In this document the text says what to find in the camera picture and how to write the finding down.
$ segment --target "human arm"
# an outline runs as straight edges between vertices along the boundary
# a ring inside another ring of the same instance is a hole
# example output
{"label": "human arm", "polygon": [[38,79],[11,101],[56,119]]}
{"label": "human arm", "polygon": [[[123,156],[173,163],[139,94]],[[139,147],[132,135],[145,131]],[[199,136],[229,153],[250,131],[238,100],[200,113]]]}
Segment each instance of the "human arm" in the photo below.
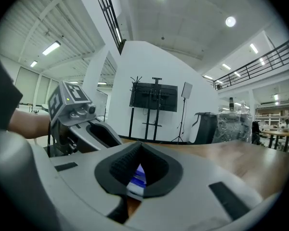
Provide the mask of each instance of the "human arm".
{"label": "human arm", "polygon": [[8,130],[35,139],[48,134],[49,115],[34,115],[15,110],[10,120]]}

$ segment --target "plastic wrap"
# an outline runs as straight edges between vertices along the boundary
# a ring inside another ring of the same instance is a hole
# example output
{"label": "plastic wrap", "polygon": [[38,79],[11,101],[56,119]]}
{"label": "plastic wrap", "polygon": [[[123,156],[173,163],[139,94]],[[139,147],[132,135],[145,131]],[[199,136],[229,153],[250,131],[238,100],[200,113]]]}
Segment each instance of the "plastic wrap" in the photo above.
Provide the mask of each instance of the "plastic wrap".
{"label": "plastic wrap", "polygon": [[251,142],[252,116],[244,111],[223,111],[217,115],[217,128],[212,143],[225,141]]}

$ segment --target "tv monitor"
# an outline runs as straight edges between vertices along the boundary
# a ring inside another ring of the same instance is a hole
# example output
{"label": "tv monitor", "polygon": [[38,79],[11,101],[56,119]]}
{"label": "tv monitor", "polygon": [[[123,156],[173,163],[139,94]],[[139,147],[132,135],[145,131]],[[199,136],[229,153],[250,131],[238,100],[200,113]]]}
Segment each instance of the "tv monitor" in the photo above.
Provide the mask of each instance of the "tv monitor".
{"label": "tv monitor", "polygon": [[177,102],[178,102],[178,87],[170,85],[158,84],[157,87],[153,83],[138,83],[137,90],[135,92],[135,87],[133,86],[131,93],[130,106],[132,107],[132,102],[135,95],[134,107],[138,108],[149,108],[149,95],[150,90],[152,90],[151,95],[151,110],[156,110],[158,105],[158,92],[161,91],[160,97],[160,107],[159,110],[177,112]]}

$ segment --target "tripod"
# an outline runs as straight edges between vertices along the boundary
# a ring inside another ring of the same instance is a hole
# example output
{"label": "tripod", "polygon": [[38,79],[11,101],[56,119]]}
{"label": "tripod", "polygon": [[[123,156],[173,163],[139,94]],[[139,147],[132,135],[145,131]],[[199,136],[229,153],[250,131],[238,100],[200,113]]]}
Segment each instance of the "tripod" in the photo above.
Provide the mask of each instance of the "tripod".
{"label": "tripod", "polygon": [[182,138],[181,138],[181,130],[182,130],[182,124],[183,124],[183,116],[184,116],[185,100],[186,100],[186,98],[184,98],[184,100],[183,100],[183,112],[182,112],[182,119],[181,119],[181,123],[180,123],[180,132],[179,132],[179,136],[176,137],[175,139],[173,139],[173,140],[171,141],[171,142],[173,142],[174,140],[178,139],[178,144],[179,144],[179,141],[180,141],[180,140],[183,142],[183,140],[182,140]]}

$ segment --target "black slot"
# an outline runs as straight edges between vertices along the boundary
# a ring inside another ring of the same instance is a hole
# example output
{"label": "black slot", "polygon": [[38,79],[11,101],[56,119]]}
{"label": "black slot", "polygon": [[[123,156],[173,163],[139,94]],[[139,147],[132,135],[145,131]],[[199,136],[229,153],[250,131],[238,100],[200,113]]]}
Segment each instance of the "black slot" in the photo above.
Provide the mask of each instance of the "black slot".
{"label": "black slot", "polygon": [[63,170],[67,170],[67,169],[76,167],[76,166],[78,166],[78,164],[72,162],[72,163],[57,165],[57,166],[55,166],[54,168],[55,168],[58,172],[60,172],[60,171],[63,171]]}
{"label": "black slot", "polygon": [[90,125],[86,127],[87,132],[106,148],[121,144],[105,126],[92,122],[89,123]]}
{"label": "black slot", "polygon": [[209,187],[233,221],[250,211],[224,183],[214,183]]}

